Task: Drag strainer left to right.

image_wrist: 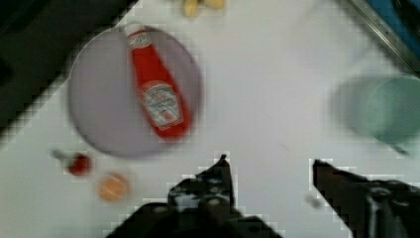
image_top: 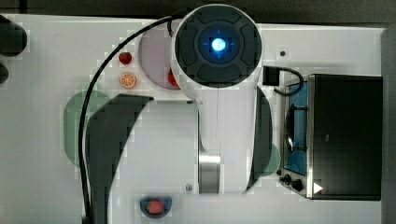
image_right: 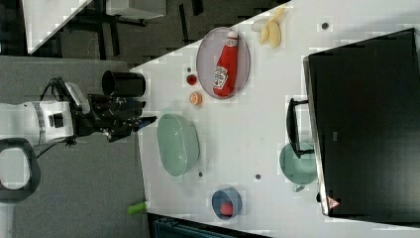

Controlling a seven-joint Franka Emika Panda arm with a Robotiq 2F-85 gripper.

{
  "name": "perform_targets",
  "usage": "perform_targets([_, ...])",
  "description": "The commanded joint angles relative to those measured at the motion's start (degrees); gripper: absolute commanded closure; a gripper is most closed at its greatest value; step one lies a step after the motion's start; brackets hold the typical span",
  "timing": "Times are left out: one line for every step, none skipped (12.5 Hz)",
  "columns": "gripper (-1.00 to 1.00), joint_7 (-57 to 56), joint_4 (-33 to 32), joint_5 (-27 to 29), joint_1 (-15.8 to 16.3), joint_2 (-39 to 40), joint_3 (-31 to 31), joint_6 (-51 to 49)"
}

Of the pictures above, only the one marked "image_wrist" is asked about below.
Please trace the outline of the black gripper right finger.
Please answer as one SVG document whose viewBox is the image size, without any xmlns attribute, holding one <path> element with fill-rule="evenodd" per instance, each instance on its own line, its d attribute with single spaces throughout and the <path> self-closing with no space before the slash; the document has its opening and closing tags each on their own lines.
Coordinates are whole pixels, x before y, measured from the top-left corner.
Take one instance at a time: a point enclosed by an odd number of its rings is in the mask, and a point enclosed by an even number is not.
<svg viewBox="0 0 420 238">
<path fill-rule="evenodd" d="M 353 238 L 419 238 L 419 188 L 396 179 L 368 179 L 317 160 L 313 184 Z"/>
</svg>

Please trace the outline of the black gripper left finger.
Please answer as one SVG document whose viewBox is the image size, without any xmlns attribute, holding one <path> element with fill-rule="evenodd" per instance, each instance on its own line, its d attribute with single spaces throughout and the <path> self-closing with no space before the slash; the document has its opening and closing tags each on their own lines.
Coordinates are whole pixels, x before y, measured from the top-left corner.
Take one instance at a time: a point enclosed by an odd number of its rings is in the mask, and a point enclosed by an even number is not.
<svg viewBox="0 0 420 238">
<path fill-rule="evenodd" d="M 226 154 L 222 154 L 206 171 L 193 178 L 186 178 L 172 187 L 168 192 L 167 202 L 178 212 L 184 212 L 187 209 L 197 209 L 202 200 L 213 198 L 226 201 L 231 206 L 235 204 L 232 174 Z"/>
</svg>

